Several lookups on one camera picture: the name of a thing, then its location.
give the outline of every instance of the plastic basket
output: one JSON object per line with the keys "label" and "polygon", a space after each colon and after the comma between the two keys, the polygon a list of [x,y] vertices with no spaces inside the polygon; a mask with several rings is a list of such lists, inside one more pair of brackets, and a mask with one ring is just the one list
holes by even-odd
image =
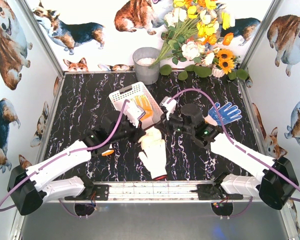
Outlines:
{"label": "plastic basket", "polygon": [[156,100],[152,97],[143,82],[137,82],[130,86],[109,94],[112,105],[117,111],[120,111],[126,99],[133,99],[135,96],[145,95],[150,102],[153,110],[153,116],[142,121],[142,128],[146,129],[149,126],[160,121],[160,116],[163,114]]}

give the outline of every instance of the marble surface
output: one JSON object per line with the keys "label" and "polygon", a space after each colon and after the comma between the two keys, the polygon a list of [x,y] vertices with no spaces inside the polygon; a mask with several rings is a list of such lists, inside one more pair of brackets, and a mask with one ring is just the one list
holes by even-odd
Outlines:
{"label": "marble surface", "polygon": [[[221,106],[226,102],[232,102],[241,110],[242,118],[226,125],[228,133],[238,142],[258,150],[241,92],[236,83],[214,77],[199,78],[194,75],[190,75],[186,81],[179,81],[177,75],[177,72],[173,72],[170,76],[160,76],[157,83],[147,86],[158,103],[165,96],[173,96],[186,88],[202,89]],[[93,128],[101,121],[104,114],[113,111],[114,108],[108,97],[110,93],[136,82],[134,72],[66,75],[44,159],[52,157],[83,137],[89,128]],[[208,100],[197,92],[187,92],[177,101],[177,111],[184,104],[195,103],[204,116],[212,107]],[[209,180],[218,177],[222,172],[248,175],[247,171],[224,157],[198,148],[188,135],[176,132],[172,136],[164,137],[167,154],[166,170],[171,181]],[[138,158],[138,153],[141,151],[138,144],[126,141],[116,143],[113,147],[114,154],[92,158],[70,169],[59,179],[86,174],[96,182],[152,180],[149,171]]]}

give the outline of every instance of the white rose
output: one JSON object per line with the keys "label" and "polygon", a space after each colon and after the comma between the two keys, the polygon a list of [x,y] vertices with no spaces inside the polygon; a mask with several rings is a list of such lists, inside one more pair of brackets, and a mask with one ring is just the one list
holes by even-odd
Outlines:
{"label": "white rose", "polygon": [[166,20],[166,22],[168,23],[168,27],[170,27],[170,26],[175,27],[176,18],[173,16],[172,12],[167,13],[164,16],[164,20]]}
{"label": "white rose", "polygon": [[182,55],[187,60],[193,60],[196,57],[200,56],[199,49],[194,41],[188,41],[187,44],[182,45]]}
{"label": "white rose", "polygon": [[209,65],[212,64],[212,62],[214,61],[214,58],[215,58],[215,53],[214,53],[214,52],[210,52],[210,53],[205,57],[205,59],[203,60],[203,63],[204,63],[206,66],[209,66]]}
{"label": "white rose", "polygon": [[181,22],[184,22],[187,19],[187,11],[180,7],[174,8],[172,14],[177,19],[176,22],[178,22],[178,19]]}

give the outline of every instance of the orange object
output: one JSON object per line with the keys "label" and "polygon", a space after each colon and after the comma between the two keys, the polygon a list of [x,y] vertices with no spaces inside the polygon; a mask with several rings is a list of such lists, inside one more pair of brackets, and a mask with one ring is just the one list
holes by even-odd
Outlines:
{"label": "orange object", "polygon": [[101,155],[104,157],[104,156],[108,156],[110,154],[113,154],[114,152],[115,152],[115,150],[109,149],[107,151],[104,151]]}
{"label": "orange object", "polygon": [[141,121],[154,115],[152,106],[145,95],[135,96],[134,100],[135,103],[145,111],[145,115],[140,119]]}
{"label": "orange object", "polygon": [[224,36],[224,39],[223,39],[223,45],[225,46],[229,46],[232,39],[234,39],[234,34],[232,32],[228,33],[227,35]]}

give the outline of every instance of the orange flower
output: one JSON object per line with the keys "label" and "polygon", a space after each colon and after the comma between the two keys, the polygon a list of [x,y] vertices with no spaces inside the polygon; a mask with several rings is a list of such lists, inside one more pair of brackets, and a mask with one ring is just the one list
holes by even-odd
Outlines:
{"label": "orange flower", "polygon": [[212,34],[211,36],[209,36],[208,37],[208,43],[210,44],[210,45],[215,45],[216,44],[216,42],[217,42],[217,37],[216,37],[216,35],[215,34]]}
{"label": "orange flower", "polygon": [[224,36],[224,39],[223,39],[223,45],[225,46],[229,46],[232,39],[234,39],[234,34],[232,32],[228,33],[227,35]]}

